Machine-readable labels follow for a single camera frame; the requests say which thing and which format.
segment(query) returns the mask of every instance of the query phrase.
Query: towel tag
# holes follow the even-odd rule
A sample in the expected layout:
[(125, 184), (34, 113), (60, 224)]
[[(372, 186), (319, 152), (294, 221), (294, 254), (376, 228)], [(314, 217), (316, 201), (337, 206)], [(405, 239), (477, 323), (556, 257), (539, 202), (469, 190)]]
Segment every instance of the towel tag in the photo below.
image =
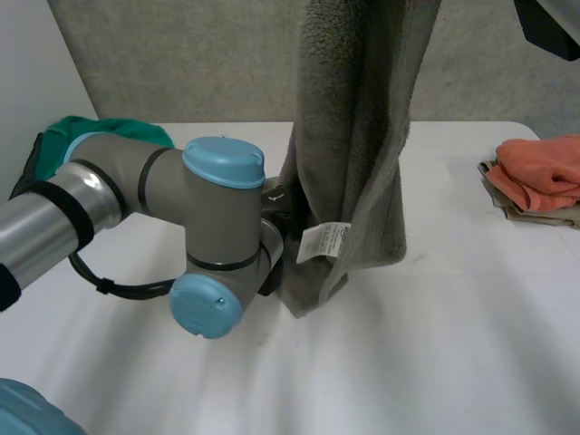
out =
[(327, 222), (318, 227), (306, 229), (302, 234), (296, 263), (303, 263), (315, 256), (337, 258), (350, 229), (351, 224), (344, 222)]

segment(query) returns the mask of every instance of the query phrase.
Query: green cloth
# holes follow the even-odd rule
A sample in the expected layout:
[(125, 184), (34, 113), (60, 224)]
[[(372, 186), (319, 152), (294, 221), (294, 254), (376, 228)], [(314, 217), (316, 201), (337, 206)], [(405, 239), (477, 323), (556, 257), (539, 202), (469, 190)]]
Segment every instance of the green cloth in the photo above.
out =
[(156, 143), (162, 147), (175, 148), (169, 135), (159, 126), (147, 122), (110, 118), (94, 121), (80, 116), (67, 116), (51, 125), (43, 136), (34, 175), (47, 180), (63, 164), (69, 145), (85, 133), (114, 133), (123, 138)]

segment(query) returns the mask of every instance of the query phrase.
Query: light blue joint cap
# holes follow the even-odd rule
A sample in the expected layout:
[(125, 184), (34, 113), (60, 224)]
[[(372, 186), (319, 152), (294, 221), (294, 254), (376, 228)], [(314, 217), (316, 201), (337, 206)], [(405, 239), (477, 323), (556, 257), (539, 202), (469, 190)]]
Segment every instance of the light blue joint cap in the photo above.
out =
[(90, 133), (84, 133), (75, 140), (73, 140), (71, 142), (71, 145), (69, 145), (68, 150), (64, 154), (63, 164), (71, 161), (71, 156), (73, 155), (74, 151), (79, 147), (79, 145), (81, 145), (85, 140), (89, 139), (91, 136), (94, 136), (95, 134), (103, 134), (103, 132), (93, 131)]
[(0, 379), (0, 433), (10, 435), (86, 435), (34, 388)]
[(220, 338), (242, 318), (237, 297), (216, 279), (198, 274), (180, 276), (169, 291), (169, 306), (186, 331), (205, 338)]
[(230, 138), (197, 138), (183, 151), (194, 174), (232, 189), (256, 189), (266, 181), (264, 153), (256, 145)]

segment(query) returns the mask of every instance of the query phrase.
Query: folded towel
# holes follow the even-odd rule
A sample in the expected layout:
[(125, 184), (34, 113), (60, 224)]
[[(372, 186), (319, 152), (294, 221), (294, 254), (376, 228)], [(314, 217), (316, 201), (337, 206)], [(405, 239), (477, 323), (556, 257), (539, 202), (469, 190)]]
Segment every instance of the folded towel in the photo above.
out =
[(288, 239), (279, 294), (296, 316), (349, 270), (405, 253), (399, 155), (414, 83), (440, 0), (309, 0), (300, 35), (295, 125), (280, 180), (305, 226), (352, 223), (334, 264), (296, 263)]
[[(482, 161), (478, 165), (479, 172), (485, 176), (497, 164), (496, 161)], [(565, 226), (580, 229), (580, 204), (553, 211), (524, 211), (486, 179), (483, 180), (483, 183), (489, 195), (491, 195), (493, 206), (501, 208), (507, 220), (544, 224), (552, 227)]]
[(525, 211), (550, 211), (580, 200), (580, 135), (507, 140), (486, 178)]
[(124, 138), (144, 140), (173, 148), (173, 141), (159, 126), (137, 120), (109, 118), (94, 121), (80, 116), (67, 116), (51, 125), (43, 136), (34, 175), (47, 180), (63, 164), (64, 154), (73, 140), (84, 133), (115, 133)]

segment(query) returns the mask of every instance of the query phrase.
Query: white table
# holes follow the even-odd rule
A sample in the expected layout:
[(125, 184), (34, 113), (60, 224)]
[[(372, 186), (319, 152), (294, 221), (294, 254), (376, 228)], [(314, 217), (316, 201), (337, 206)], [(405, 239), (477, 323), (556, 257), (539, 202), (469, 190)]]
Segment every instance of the white table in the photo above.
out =
[[(226, 134), (275, 175), (288, 123), (166, 125), (179, 147)], [(409, 253), (352, 275), (295, 320), (259, 296), (226, 338), (166, 298), (98, 295), (63, 262), (0, 316), (0, 376), (90, 435), (580, 433), (580, 232), (506, 221), (476, 165), (510, 122), (415, 122), (401, 159)], [(128, 283), (177, 276), (183, 232), (133, 216), (82, 252)]]

